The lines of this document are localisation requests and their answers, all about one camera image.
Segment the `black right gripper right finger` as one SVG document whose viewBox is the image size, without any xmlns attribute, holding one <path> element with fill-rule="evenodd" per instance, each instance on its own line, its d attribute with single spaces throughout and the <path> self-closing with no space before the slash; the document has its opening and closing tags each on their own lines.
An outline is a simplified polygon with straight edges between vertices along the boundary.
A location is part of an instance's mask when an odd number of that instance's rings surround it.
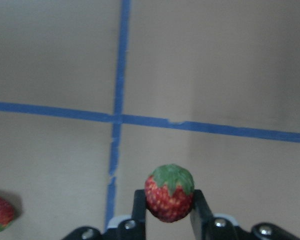
<svg viewBox="0 0 300 240">
<path fill-rule="evenodd" d="M 214 215 L 201 190 L 195 189 L 190 212 L 190 223 L 196 240 L 213 240 L 211 230 Z"/>
</svg>

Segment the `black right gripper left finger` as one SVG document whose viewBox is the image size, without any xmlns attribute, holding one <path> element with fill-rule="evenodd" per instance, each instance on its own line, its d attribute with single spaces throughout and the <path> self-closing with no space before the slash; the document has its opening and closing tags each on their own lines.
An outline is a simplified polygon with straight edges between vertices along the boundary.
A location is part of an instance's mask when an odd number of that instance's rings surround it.
<svg viewBox="0 0 300 240">
<path fill-rule="evenodd" d="M 133 240 L 146 239 L 146 212 L 147 203 L 145 191 L 143 189 L 138 189 L 134 192 L 131 213 L 131 219 L 134 221 L 134 227 L 132 228 Z"/>
</svg>

